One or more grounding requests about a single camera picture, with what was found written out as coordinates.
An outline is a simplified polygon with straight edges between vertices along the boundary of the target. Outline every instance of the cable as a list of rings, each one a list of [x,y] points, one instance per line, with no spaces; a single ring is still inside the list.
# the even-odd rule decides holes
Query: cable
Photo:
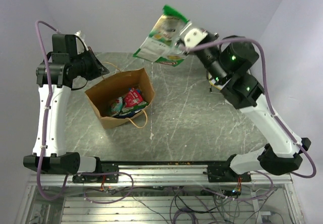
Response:
[[[121,198],[119,198],[119,199],[117,199],[117,200],[113,200],[113,201],[101,202],[101,201],[94,201],[94,200],[90,200],[90,199],[89,199],[89,198],[87,198],[87,196],[86,196],[86,190],[87,190],[87,189],[86,189],[86,190],[84,191],[84,193],[83,193],[84,200],[89,201],[89,202],[91,202],[91,203],[95,203],[95,204],[112,204],[112,203],[116,203],[116,202],[121,201],[121,200],[123,200],[124,198],[128,197],[128,196],[131,194],[131,192],[132,192],[132,190],[133,190],[133,188],[134,188],[134,180],[133,180],[132,176],[131,176],[130,174],[127,174],[127,173],[124,173],[124,172],[111,172],[111,173],[82,173],[82,175],[85,175],[85,176],[126,175],[126,176],[128,176],[128,177],[131,179],[131,188],[130,188],[130,189],[129,189],[129,191],[125,194],[125,196],[123,196],[123,197],[121,197]]]
[[[274,212],[274,211],[272,211],[272,213],[273,213],[273,214],[277,214],[277,215],[279,215],[279,216],[281,217],[282,221],[283,221],[283,224],[285,224],[284,219],[283,219],[283,217],[282,217],[282,215],[281,215],[280,213],[278,213],[278,212]]]
[[[207,208],[207,206],[204,204],[204,202],[198,198],[197,196],[195,196],[196,199],[198,199],[199,202],[201,202],[201,204],[204,206],[204,208],[207,210],[207,212],[210,214],[210,216],[213,218],[214,221],[217,221],[217,219],[215,218],[215,216],[212,214],[212,212]]]
[[[316,175],[316,166],[315,163],[313,161],[313,159],[310,157],[310,155],[307,153],[307,151],[303,148],[303,146],[297,142],[296,138],[294,137],[294,135],[288,130],[288,128],[285,126],[285,124],[276,116],[276,112],[272,106],[271,100],[269,98],[269,93],[268,93],[268,86],[267,86],[267,75],[266,75],[266,61],[265,61],[265,57],[264,57],[264,51],[263,48],[261,47],[261,45],[259,44],[259,42],[257,42],[256,40],[253,39],[249,39],[249,38],[230,38],[230,39],[224,39],[224,40],[220,40],[220,41],[212,41],[212,42],[208,42],[208,43],[204,43],[202,45],[198,45],[194,48],[189,48],[189,47],[181,47],[181,49],[187,51],[187,52],[191,52],[191,51],[199,51],[202,49],[206,49],[212,46],[216,46],[216,45],[222,45],[224,43],[233,43],[233,42],[251,42],[253,44],[255,44],[260,52],[260,58],[261,58],[261,64],[262,64],[262,79],[263,79],[263,88],[264,88],[264,94],[265,94],[265,98],[267,101],[267,105],[269,108],[269,111],[271,112],[271,114],[274,116],[274,119],[276,120],[276,122],[281,126],[281,128],[285,131],[285,133],[289,136],[289,138],[300,148],[300,150],[304,153],[304,155],[307,157],[307,159],[309,160],[310,164],[312,165],[312,169],[313,172],[310,175],[301,175],[295,172],[291,172],[292,174],[302,177],[302,178],[306,178],[306,179],[310,179],[313,178]]]
[[[271,197],[275,192],[277,191],[277,189],[275,189],[275,190],[273,190],[272,192],[271,192],[271,194],[267,197],[267,199],[263,202],[263,204],[261,205],[261,207],[259,208],[259,210],[258,211],[255,211],[253,214],[251,214],[251,216],[250,217],[248,217],[248,219],[243,223],[243,224],[245,224],[250,218],[252,218],[252,216],[253,215],[255,215],[256,213],[258,213],[257,214],[257,217],[256,217],[256,221],[257,221],[257,218],[258,218],[258,216],[259,216],[259,212],[261,211],[261,209],[263,208],[263,206],[265,205],[265,203],[269,200],[269,197]]]
[[[143,204],[145,207],[147,207],[147,209],[148,209],[148,210],[151,210],[152,212],[154,212],[154,213],[156,213],[156,214],[160,215],[160,216],[164,219],[164,221],[165,221],[167,224],[169,224],[169,223],[168,223],[168,221],[166,220],[166,218],[165,218],[162,214],[160,214],[159,212],[154,211],[153,209],[149,208],[145,203],[143,203],[141,200],[137,200],[134,196],[131,196],[131,197],[132,197],[132,198],[134,198],[134,199],[135,199],[136,201],[138,201],[139,203]]]
[[[251,198],[232,198],[230,196],[226,196],[222,193],[219,193],[219,192],[215,192],[213,190],[210,190],[210,189],[206,189],[203,187],[204,190],[208,191],[208,192],[211,192],[213,194],[216,194],[220,197],[223,197],[225,199],[229,199],[229,200],[236,200],[236,201],[249,201],[249,200],[256,200],[256,199],[260,199],[261,197],[264,197],[264,196],[267,196],[267,194],[269,194],[273,189],[274,189],[274,183],[273,183],[273,180],[271,179],[271,177],[263,172],[260,172],[260,171],[255,171],[256,173],[258,174],[261,174],[261,175],[264,175],[265,177],[267,177],[271,183],[270,187],[269,187],[269,190],[265,193],[265,194],[262,194],[262,195],[258,195],[258,196],[255,196],[255,197],[251,197]]]
[[[200,211],[200,210],[193,210],[192,208],[190,208],[185,202],[184,202],[184,200],[177,194],[176,196],[175,196],[175,200],[174,200],[174,202],[175,202],[175,206],[177,207],[177,209],[178,210],[180,210],[181,208],[179,208],[178,207],[178,205],[177,205],[177,203],[176,203],[176,199],[177,199],[177,197],[181,200],[181,202],[185,205],[185,207],[188,209],[188,212],[195,212],[195,213],[199,213],[199,214],[205,214],[205,213],[209,213],[210,211],[212,211],[212,210],[214,210],[216,207],[214,207],[214,208],[212,208],[212,209],[206,209],[207,211]]]
[[[87,82],[88,82],[88,80],[86,80],[86,83],[85,83],[82,87],[79,87],[79,88],[72,88],[72,89],[71,89],[71,91],[76,91],[76,90],[83,89],[83,88],[87,85]]]
[[[178,218],[180,215],[182,215],[182,214],[187,214],[187,215],[189,215],[189,216],[191,217],[192,224],[198,224],[198,220],[197,220],[197,218],[196,218],[195,214],[194,214],[194,213],[192,213],[192,212],[187,212],[187,209],[186,209],[185,207],[184,207],[184,208],[182,208],[181,210],[178,210],[178,211],[176,211],[176,212],[175,212],[174,217],[173,217],[173,220],[172,220],[172,223],[173,223],[173,224],[176,224],[176,220],[177,220],[177,218]]]

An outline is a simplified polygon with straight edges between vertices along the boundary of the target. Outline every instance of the red package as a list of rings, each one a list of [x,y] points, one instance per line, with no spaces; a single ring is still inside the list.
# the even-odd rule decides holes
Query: red package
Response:
[[[127,95],[124,98],[125,107],[133,107],[141,102],[143,102],[143,98],[139,94],[137,90],[134,88],[130,89]]]

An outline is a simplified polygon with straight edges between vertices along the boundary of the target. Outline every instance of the food item in bag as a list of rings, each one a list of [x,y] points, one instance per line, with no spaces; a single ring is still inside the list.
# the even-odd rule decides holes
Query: food item in bag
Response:
[[[140,91],[131,88],[124,98],[125,107],[133,107],[143,101]]]
[[[115,117],[119,115],[123,106],[123,99],[122,97],[117,98],[110,106],[107,112],[109,117]]]
[[[163,11],[163,15],[133,56],[177,66],[186,58],[184,52],[178,49],[176,42],[188,19],[168,5],[164,6]]]
[[[129,118],[144,109],[148,103],[143,100],[140,90],[131,88],[124,97],[124,104],[116,118]]]

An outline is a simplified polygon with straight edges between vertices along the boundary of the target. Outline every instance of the marble table surface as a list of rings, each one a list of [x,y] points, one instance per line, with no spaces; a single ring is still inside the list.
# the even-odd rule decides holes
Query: marble table surface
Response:
[[[95,116],[84,91],[93,80],[71,93],[66,117],[67,151],[77,151],[101,160],[226,160],[231,154],[257,150],[266,140],[255,125],[226,104],[216,90],[209,92],[205,69],[189,56],[177,67],[150,63],[132,53],[99,53],[101,62],[121,70],[145,67],[156,91],[143,129],[126,123],[105,130]],[[111,74],[112,66],[106,65]],[[77,79],[74,87],[84,84]],[[143,125],[145,117],[135,119]]]

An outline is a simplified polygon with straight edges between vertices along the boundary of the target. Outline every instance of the brown paper bag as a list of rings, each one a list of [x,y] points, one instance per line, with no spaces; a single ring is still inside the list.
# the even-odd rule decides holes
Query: brown paper bag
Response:
[[[132,118],[117,119],[106,116],[108,106],[111,105],[115,99],[129,92],[129,88],[132,87],[140,89],[143,99],[148,102],[149,105]],[[133,122],[133,119],[142,114],[145,114],[147,117],[145,110],[150,107],[151,102],[155,97],[155,91],[144,68],[116,73],[103,79],[98,84],[86,90],[85,93],[93,107],[94,113],[105,129],[114,128],[129,121]]]

